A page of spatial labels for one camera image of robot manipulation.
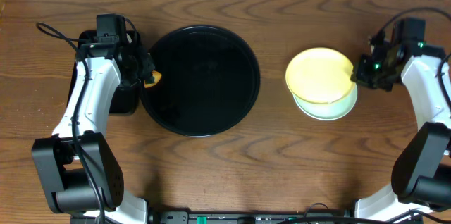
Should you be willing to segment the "yellow green scrub sponge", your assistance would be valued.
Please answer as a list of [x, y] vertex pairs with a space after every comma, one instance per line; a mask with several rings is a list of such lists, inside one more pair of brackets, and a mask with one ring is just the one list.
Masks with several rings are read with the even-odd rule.
[[162, 74], [156, 70], [152, 71], [152, 76], [144, 81], [144, 87], [146, 89], [151, 88], [159, 83], [161, 80]]

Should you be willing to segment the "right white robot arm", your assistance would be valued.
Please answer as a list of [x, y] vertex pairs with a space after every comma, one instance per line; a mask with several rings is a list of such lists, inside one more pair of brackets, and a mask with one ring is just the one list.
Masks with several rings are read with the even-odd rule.
[[395, 22], [392, 37], [380, 30], [370, 40], [351, 79], [370, 89], [407, 88], [418, 131], [397, 158], [389, 185], [356, 201], [353, 216], [366, 223], [420, 221], [450, 209], [450, 79], [444, 48], [425, 43], [419, 18]]

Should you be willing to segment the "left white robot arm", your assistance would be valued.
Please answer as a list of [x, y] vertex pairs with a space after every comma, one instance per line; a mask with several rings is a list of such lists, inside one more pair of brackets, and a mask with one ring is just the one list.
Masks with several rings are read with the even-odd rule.
[[32, 158], [53, 213], [67, 213], [74, 223], [148, 223], [149, 205], [125, 189], [106, 126], [116, 90], [153, 82], [154, 64], [137, 30], [126, 29], [129, 19], [101, 14], [96, 21], [87, 39], [36, 24], [74, 49], [75, 83], [61, 121], [50, 137], [35, 140]]

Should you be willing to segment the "yellow plate with stain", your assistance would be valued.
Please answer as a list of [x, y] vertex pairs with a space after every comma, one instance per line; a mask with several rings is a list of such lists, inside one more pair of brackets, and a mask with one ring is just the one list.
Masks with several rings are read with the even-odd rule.
[[300, 52], [287, 66], [285, 82], [296, 97], [313, 104], [339, 101], [356, 87], [353, 65], [344, 54], [329, 48]]

